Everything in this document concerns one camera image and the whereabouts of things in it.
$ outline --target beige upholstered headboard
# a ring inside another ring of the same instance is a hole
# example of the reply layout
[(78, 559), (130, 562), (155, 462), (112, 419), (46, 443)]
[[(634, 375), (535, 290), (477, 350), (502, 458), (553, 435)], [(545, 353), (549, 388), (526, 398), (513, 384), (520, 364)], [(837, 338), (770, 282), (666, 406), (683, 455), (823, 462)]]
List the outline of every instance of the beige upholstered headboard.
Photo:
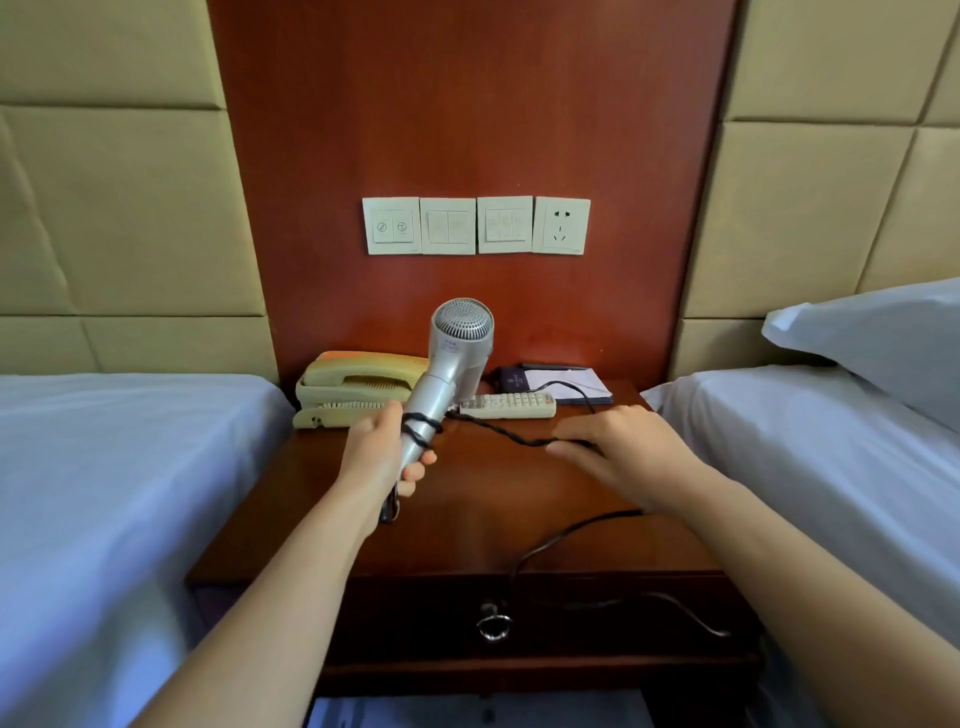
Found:
[(0, 374), (276, 380), (204, 0), (0, 7)]
[(788, 362), (763, 317), (960, 276), (960, 0), (753, 0), (671, 378)]

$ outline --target hand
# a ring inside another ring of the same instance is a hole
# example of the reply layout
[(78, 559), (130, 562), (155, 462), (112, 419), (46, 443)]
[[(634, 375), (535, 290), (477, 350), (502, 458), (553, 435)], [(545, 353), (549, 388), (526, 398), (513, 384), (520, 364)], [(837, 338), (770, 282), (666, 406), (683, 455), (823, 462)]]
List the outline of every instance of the hand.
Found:
[[(340, 461), (337, 486), (344, 484), (350, 489), (359, 489), (371, 507), (379, 514), (380, 504), (396, 483), (400, 468), (400, 417), (403, 406), (390, 400), (372, 417), (355, 423), (347, 435), (347, 445)], [(437, 462), (437, 454), (427, 450), (420, 462), (411, 463), (403, 469), (403, 477), (397, 483), (402, 496), (411, 496), (417, 489), (417, 481), (426, 473), (424, 466)]]
[(635, 404), (598, 415), (561, 420), (561, 440), (588, 440), (600, 455), (574, 443), (551, 443), (546, 451), (579, 466), (641, 508), (674, 513), (708, 471), (660, 415)]

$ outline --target nightstand drawer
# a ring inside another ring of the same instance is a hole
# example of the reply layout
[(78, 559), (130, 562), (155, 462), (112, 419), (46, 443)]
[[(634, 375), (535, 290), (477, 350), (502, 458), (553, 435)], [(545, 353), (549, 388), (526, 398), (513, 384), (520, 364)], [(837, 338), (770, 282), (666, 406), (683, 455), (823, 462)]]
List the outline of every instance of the nightstand drawer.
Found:
[(756, 650), (759, 632), (750, 607), (720, 574), (532, 573), (514, 589), (496, 576), (355, 578), (327, 663), (730, 656)]

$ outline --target left hand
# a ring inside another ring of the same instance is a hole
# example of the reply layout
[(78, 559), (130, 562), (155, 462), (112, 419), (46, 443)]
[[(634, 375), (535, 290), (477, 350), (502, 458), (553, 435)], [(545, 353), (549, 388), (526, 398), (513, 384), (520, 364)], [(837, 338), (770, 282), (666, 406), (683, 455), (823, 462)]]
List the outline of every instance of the left hand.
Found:
[[(380, 504), (394, 487), (396, 472), (400, 468), (402, 415), (403, 405), (390, 400), (372, 417), (355, 423), (350, 428), (340, 462), (337, 483), (346, 484), (351, 489), (362, 489), (365, 496), (369, 496), (371, 505), (375, 505), (377, 514)], [(420, 462), (404, 468), (403, 477), (397, 483), (399, 493), (405, 497), (411, 496), (417, 489), (417, 481), (426, 473), (424, 466), (435, 462), (437, 454), (430, 449), (420, 457)]]

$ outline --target telephone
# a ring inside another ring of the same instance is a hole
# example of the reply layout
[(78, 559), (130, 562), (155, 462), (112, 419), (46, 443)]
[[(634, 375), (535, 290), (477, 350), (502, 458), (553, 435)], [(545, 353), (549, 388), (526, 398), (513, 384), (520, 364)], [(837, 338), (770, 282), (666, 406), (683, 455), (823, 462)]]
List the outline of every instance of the telephone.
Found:
[(324, 352), (297, 382), (294, 427), (349, 427), (387, 400), (407, 401), (429, 359), (373, 352)]

